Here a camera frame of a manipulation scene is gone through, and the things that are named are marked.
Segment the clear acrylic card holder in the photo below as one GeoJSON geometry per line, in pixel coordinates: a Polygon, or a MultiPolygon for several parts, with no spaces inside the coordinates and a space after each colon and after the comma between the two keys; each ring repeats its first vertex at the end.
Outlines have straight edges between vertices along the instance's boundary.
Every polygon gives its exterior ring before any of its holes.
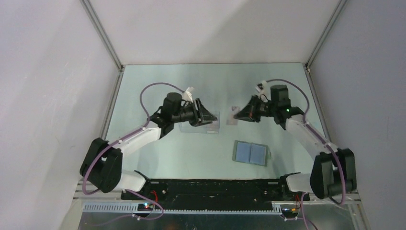
{"type": "Polygon", "coordinates": [[[216,121],[210,124],[194,127],[189,122],[179,123],[180,132],[183,133],[197,133],[197,134],[218,134],[220,132],[220,112],[213,112],[216,121]]]}

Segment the blue card wallet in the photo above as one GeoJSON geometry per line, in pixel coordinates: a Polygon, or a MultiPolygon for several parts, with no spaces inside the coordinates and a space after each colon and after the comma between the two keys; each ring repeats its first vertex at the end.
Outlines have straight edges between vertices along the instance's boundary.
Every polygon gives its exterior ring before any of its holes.
{"type": "Polygon", "coordinates": [[[266,167],[271,157],[267,145],[235,140],[232,160],[239,163],[266,167]]]}

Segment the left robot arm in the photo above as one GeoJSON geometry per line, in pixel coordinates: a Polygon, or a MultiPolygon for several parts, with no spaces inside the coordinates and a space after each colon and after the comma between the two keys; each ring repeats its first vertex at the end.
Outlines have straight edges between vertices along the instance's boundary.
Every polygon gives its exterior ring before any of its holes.
{"type": "Polygon", "coordinates": [[[113,142],[94,139],[79,173],[84,182],[90,182],[97,191],[131,190],[139,199],[147,199],[151,195],[148,178],[138,171],[124,170],[125,158],[165,137],[176,123],[188,122],[192,127],[200,127],[214,121],[217,117],[203,106],[199,98],[186,101],[177,92],[168,93],[162,106],[140,128],[113,142]]]}

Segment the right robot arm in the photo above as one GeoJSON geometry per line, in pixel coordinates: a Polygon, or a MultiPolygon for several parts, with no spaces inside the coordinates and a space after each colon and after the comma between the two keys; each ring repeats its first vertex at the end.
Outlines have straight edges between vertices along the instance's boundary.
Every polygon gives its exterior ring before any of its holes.
{"type": "Polygon", "coordinates": [[[293,107],[286,85],[270,87],[271,97],[264,93],[264,83],[257,85],[257,95],[234,118],[247,122],[260,122],[262,117],[272,117],[283,130],[290,133],[314,160],[311,173],[294,173],[285,176],[279,186],[279,196],[293,199],[298,192],[312,193],[319,199],[331,198],[357,190],[355,156],[350,149],[340,149],[328,141],[307,120],[308,110],[293,107]]]}

